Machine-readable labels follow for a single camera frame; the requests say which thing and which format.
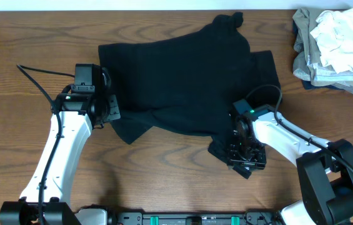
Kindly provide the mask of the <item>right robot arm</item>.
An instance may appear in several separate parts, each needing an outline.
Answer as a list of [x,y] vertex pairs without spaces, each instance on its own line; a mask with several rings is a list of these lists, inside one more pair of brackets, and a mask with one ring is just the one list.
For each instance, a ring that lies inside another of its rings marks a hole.
[[353,217],[353,145],[331,142],[297,127],[269,105],[233,104],[229,167],[248,177],[266,165],[265,147],[297,168],[302,199],[281,209],[275,224],[350,224]]

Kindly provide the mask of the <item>black t-shirt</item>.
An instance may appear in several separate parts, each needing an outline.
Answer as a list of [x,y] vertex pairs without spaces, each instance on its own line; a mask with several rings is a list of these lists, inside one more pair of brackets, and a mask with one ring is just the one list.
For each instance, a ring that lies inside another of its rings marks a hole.
[[281,86],[272,53],[252,52],[239,32],[243,21],[241,12],[218,15],[184,36],[100,45],[121,114],[112,122],[117,135],[128,144],[152,127],[209,136],[209,151],[221,158],[231,141],[233,104],[274,105]]

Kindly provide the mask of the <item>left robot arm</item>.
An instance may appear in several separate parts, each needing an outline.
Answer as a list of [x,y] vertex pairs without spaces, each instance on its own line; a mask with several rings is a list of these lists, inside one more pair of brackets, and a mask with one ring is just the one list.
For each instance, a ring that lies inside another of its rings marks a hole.
[[74,82],[50,99],[49,136],[37,168],[17,201],[5,201],[1,224],[116,224],[116,213],[90,205],[74,212],[71,191],[83,147],[93,129],[121,117],[109,71],[77,64]]

